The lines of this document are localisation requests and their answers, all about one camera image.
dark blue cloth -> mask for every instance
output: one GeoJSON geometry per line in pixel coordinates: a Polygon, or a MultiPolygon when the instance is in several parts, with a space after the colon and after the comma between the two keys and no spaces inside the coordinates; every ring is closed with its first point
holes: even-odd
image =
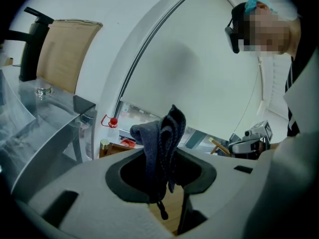
{"type": "Polygon", "coordinates": [[[156,201],[164,198],[167,182],[169,190],[174,191],[175,152],[185,127],[185,116],[175,105],[160,121],[131,127],[131,136],[144,146],[146,183],[150,197],[156,201]]]}

plastic bottle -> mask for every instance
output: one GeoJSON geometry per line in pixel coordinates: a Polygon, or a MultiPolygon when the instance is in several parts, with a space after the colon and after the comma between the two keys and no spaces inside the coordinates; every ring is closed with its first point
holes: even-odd
{"type": "Polygon", "coordinates": [[[119,143],[120,132],[118,129],[117,118],[110,118],[108,125],[103,125],[105,127],[105,139],[111,143],[119,143]]]}

